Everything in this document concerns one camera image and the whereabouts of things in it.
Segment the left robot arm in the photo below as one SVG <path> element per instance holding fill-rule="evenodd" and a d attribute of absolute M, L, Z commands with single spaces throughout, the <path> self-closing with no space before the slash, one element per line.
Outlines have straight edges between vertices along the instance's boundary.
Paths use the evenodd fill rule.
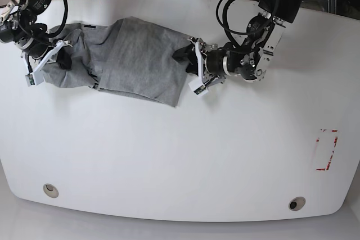
<path fill-rule="evenodd" d="M 177 62 L 188 61 L 187 73 L 197 78 L 189 86 L 197 95 L 209 87 L 224 83 L 228 76 L 240 76 L 255 82 L 264 78 L 274 51 L 285 31 L 284 23 L 293 23 L 302 0 L 252 0 L 261 11 L 247 24 L 246 31 L 230 29 L 228 10 L 237 0 L 220 0 L 216 18 L 228 42 L 218 47 L 191 37 L 190 44 L 173 53 Z"/>

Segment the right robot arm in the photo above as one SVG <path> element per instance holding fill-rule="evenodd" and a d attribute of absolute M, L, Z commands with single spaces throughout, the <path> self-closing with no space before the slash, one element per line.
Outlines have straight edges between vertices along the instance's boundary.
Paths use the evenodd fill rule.
<path fill-rule="evenodd" d="M 37 23 L 38 15 L 49 7 L 51 1 L 10 0 L 1 13 L 1 42 L 13 42 L 21 50 L 28 71 L 26 78 L 31 85 L 35 84 L 35 73 L 48 62 L 57 63 L 63 70 L 70 70 L 72 66 L 72 60 L 64 50 L 70 42 L 59 38 L 67 21 L 68 0 L 62 0 L 64 15 L 56 31 L 49 33 L 46 24 Z"/>

